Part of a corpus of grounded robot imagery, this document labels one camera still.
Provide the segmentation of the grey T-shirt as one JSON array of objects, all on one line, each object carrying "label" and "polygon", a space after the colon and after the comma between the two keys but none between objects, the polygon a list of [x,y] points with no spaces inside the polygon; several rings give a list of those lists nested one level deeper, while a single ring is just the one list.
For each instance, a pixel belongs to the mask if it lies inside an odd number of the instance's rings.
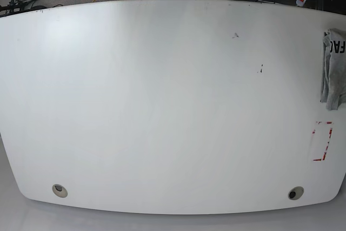
[{"label": "grey T-shirt", "polygon": [[323,37],[323,71],[320,101],[337,110],[345,103],[345,31],[332,28]]}]

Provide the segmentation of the red tape rectangle marking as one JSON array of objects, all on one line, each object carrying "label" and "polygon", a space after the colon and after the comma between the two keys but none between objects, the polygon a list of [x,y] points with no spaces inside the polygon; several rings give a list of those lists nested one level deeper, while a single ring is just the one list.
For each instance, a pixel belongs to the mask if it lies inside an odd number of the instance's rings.
[{"label": "red tape rectangle marking", "polygon": [[316,122],[311,136],[309,160],[321,162],[326,159],[332,131],[332,121]]}]

